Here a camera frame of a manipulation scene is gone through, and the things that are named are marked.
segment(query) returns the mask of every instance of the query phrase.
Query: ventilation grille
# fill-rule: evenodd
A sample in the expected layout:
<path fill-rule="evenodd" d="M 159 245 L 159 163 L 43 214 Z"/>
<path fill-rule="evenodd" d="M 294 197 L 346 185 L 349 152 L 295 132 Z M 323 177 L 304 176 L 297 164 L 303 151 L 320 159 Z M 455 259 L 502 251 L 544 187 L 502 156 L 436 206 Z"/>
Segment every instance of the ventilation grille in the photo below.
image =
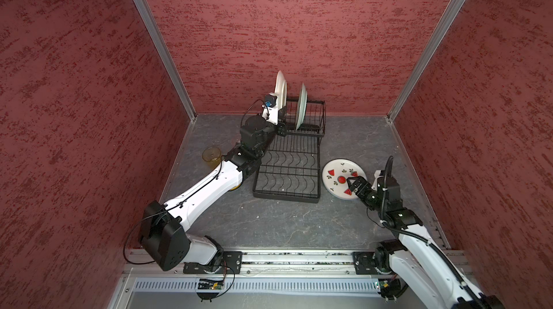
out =
<path fill-rule="evenodd" d="M 135 292 L 196 292 L 199 278 L 137 278 Z M 219 292 L 218 290 L 202 292 Z M 377 280 L 372 278 L 236 278 L 229 292 L 235 293 L 318 293 L 336 295 L 349 293 L 378 295 Z"/>

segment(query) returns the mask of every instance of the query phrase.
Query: yellow cup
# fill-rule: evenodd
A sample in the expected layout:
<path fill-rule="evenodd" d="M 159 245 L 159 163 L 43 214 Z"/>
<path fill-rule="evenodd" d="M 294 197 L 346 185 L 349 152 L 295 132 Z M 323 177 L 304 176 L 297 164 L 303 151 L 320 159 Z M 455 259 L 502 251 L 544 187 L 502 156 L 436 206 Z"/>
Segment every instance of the yellow cup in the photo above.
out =
<path fill-rule="evenodd" d="M 221 150 L 217 147 L 209 147 L 202 153 L 202 159 L 211 170 L 215 170 L 221 163 Z"/>

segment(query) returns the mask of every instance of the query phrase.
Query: black cable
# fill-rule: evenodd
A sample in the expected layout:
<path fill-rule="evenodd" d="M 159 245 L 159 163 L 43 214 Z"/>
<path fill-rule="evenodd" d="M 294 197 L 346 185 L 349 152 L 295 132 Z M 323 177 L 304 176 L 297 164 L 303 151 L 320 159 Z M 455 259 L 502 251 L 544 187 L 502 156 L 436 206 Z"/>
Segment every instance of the black cable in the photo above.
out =
<path fill-rule="evenodd" d="M 377 226 L 381 229 L 384 229 L 385 227 L 384 226 L 380 226 L 376 221 L 372 220 L 370 217 L 369 217 L 369 207 L 367 207 L 367 218 L 369 218 L 370 221 L 372 221 L 373 223 L 377 224 Z"/>
<path fill-rule="evenodd" d="M 269 120 L 269 107 L 267 105 L 263 104 L 263 109 L 267 110 L 267 118 L 265 120 Z"/>
<path fill-rule="evenodd" d="M 202 185 L 198 190 L 196 190 L 195 192 L 193 192 L 192 194 L 188 195 L 186 199 L 184 199 L 183 201 L 179 202 L 179 204 L 177 206 L 180 206 L 182 205 L 183 203 L 185 203 L 186 201 L 188 201 L 188 199 L 190 199 L 192 196 L 194 196 L 198 191 L 202 190 L 206 185 L 208 185 L 209 183 L 211 183 L 214 179 L 218 178 L 219 177 L 219 174 L 221 173 L 221 169 L 223 168 L 223 161 L 222 158 L 227 156 L 228 154 L 225 154 L 225 155 L 221 155 L 221 163 L 219 164 L 219 171 L 217 172 L 217 174 L 211 178 L 211 180 L 209 180 L 207 183 L 205 183 L 204 185 Z"/>
<path fill-rule="evenodd" d="M 232 268 L 230 268 L 229 266 L 227 266 L 227 263 L 225 262 L 225 264 L 223 265 L 223 267 L 225 267 L 226 269 L 229 269 L 232 271 L 232 283 L 231 283 L 231 286 L 229 286 L 223 293 L 219 293 L 214 299 L 216 298 L 219 298 L 221 297 L 222 295 L 224 295 L 225 293 L 227 293 L 227 291 L 229 291 L 232 287 L 232 285 L 234 285 L 234 279 L 236 279 L 236 273 L 234 272 L 234 270 Z"/>
<path fill-rule="evenodd" d="M 407 285 L 407 283 L 405 283 L 405 285 L 403 285 L 403 287 L 395 294 L 395 296 L 392 296 L 392 297 L 387 296 L 386 298 L 394 299 L 394 297 L 395 297 L 396 299 L 398 299 L 399 297 L 402 296 L 402 294 L 405 293 L 405 291 L 407 291 L 408 288 L 409 288 L 409 285 Z"/>
<path fill-rule="evenodd" d="M 149 262 L 132 262 L 130 261 L 128 258 L 127 258 L 127 255 L 125 254 L 125 249 L 127 248 L 127 244 L 129 243 L 129 239 L 130 239 L 130 235 L 133 233 L 133 231 L 137 228 L 137 226 L 139 226 L 140 224 L 142 224 L 143 221 L 149 219 L 149 218 L 152 218 L 152 217 L 155 217 L 155 216 L 159 216 L 163 213 L 166 213 L 166 212 L 169 212 L 171 209 L 174 209 L 174 208 L 177 208 L 178 206 L 180 205 L 177 204 L 176 206 L 174 207 L 171 207 L 170 209 L 166 209 L 164 211 L 161 211 L 161 212 L 158 212 L 154 215 L 151 215 L 151 216 L 148 216 L 148 217 L 145 217 L 145 218 L 142 218 L 140 219 L 140 221 L 138 223 L 135 224 L 135 226 L 133 226 L 132 229 L 130 229 L 129 231 L 129 234 L 127 235 L 127 239 L 125 239 L 125 243 L 123 244 L 123 258 L 125 259 L 126 262 L 128 262 L 129 264 L 133 264 L 133 265 L 147 265 L 147 264 L 152 264 L 154 263 L 155 261 L 149 261 Z"/>
<path fill-rule="evenodd" d="M 242 127 L 242 125 L 244 124 L 244 117 L 245 117 L 245 115 L 248 114 L 248 112 L 252 109 L 253 105 L 255 105 L 255 103 L 257 103 L 257 102 L 261 102 L 261 103 L 263 104 L 263 106 L 266 107 L 265 104 L 263 103 L 263 100 L 257 99 L 256 101 L 254 101 L 253 104 L 248 108 L 248 110 L 247 110 L 247 111 L 244 113 L 244 115 L 242 116 L 242 120 L 240 121 L 240 127 Z"/>

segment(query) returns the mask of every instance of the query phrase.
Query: mounting plate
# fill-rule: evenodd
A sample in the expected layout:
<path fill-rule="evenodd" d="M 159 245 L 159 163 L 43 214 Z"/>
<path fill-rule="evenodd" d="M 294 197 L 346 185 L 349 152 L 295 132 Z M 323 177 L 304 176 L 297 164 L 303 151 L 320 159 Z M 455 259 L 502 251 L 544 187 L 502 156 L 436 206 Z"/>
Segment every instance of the mounting plate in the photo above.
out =
<path fill-rule="evenodd" d="M 373 259 L 374 253 L 366 253 L 362 251 L 354 251 L 353 265 L 355 266 L 355 273 L 357 275 L 374 275 L 378 274 L 377 270 L 373 267 L 370 261 Z"/>
<path fill-rule="evenodd" d="M 241 251 L 223 251 L 223 261 L 227 263 L 227 266 L 231 268 L 235 274 L 240 274 L 240 268 L 242 267 Z M 215 273 L 208 273 L 206 270 L 207 268 L 204 265 L 188 262 L 184 264 L 183 274 L 223 274 L 223 267 L 219 268 Z"/>

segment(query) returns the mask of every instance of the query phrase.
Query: metal bracket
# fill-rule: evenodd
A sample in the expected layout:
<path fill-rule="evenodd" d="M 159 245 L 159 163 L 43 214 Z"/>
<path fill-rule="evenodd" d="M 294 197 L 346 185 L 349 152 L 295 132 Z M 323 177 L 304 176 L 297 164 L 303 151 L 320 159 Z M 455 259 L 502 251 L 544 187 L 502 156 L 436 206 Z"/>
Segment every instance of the metal bracket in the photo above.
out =
<path fill-rule="evenodd" d="M 415 67 L 413 68 L 411 74 L 409 75 L 409 78 L 405 82 L 402 91 L 397 96 L 397 99 L 394 102 L 394 105 L 392 105 L 390 112 L 388 113 L 388 118 L 393 122 L 397 115 L 399 114 L 399 111 L 402 109 L 403 105 L 407 101 L 407 98 L 411 94 L 411 91 L 415 87 L 416 82 L 420 78 L 420 76 L 423 74 L 423 71 L 425 70 L 426 66 L 432 59 L 434 52 L 438 49 L 438 46 L 442 42 L 442 39 L 447 33 L 447 30 L 453 23 L 453 20 L 457 17 L 459 14 L 459 11 L 466 0 L 450 0 L 447 4 L 446 9 L 444 10 L 444 13 L 442 14 L 440 20 L 438 21 L 438 24 L 436 25 L 436 28 L 434 29 L 434 32 L 428 39 L 428 43 L 426 43 L 426 47 L 424 48 L 423 52 L 420 54 L 420 57 L 418 58 L 417 63 L 415 64 Z"/>
<path fill-rule="evenodd" d="M 241 251 L 223 251 L 223 261 L 227 266 L 231 268 L 235 274 L 240 274 L 240 268 L 242 267 L 242 252 Z M 224 268 L 219 268 L 214 273 L 208 273 L 207 267 L 194 262 L 185 263 L 183 267 L 183 274 L 198 274 L 198 275 L 210 275 L 210 274 L 223 274 Z"/>
<path fill-rule="evenodd" d="M 167 48 L 167 44 L 163 40 L 162 33 L 160 32 L 158 24 L 156 23 L 156 19 L 151 13 L 148 2 L 146 0 L 133 1 L 135 2 L 135 6 L 138 9 L 138 13 L 142 17 L 142 21 L 144 22 L 148 33 L 150 34 L 152 42 L 156 46 L 159 57 L 161 58 L 163 65 L 167 70 L 167 74 L 171 78 L 171 81 L 175 86 L 175 90 L 179 95 L 181 102 L 183 103 L 186 114 L 190 118 L 190 121 L 194 120 L 197 116 L 196 110 L 194 110 L 194 106 L 192 106 L 192 101 L 190 100 L 188 92 L 184 87 L 183 80 L 179 75 L 179 71 L 176 68 L 175 62 L 173 61 L 173 58 L 171 58 L 171 54 L 169 52 L 169 49 Z"/>
<path fill-rule="evenodd" d="M 378 274 L 377 270 L 370 263 L 373 258 L 373 254 L 374 253 L 366 253 L 364 251 L 356 251 L 352 253 L 353 265 L 355 266 L 355 273 L 357 275 Z"/>

